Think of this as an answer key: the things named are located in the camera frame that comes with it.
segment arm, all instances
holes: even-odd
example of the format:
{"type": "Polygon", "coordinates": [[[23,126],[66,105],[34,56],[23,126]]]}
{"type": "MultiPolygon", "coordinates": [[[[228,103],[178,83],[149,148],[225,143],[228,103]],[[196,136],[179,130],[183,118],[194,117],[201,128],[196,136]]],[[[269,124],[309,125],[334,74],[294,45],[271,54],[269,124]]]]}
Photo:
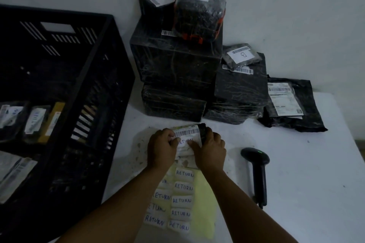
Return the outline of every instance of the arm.
{"type": "Polygon", "coordinates": [[[152,135],[148,143],[147,167],[69,229],[57,243],[132,243],[154,191],[174,163],[180,138],[171,141],[173,136],[174,132],[169,129],[152,135]]]}
{"type": "Polygon", "coordinates": [[[225,142],[219,134],[207,130],[202,148],[194,141],[188,143],[194,150],[196,165],[216,196],[232,241],[297,243],[226,175],[223,171],[225,142]]]}

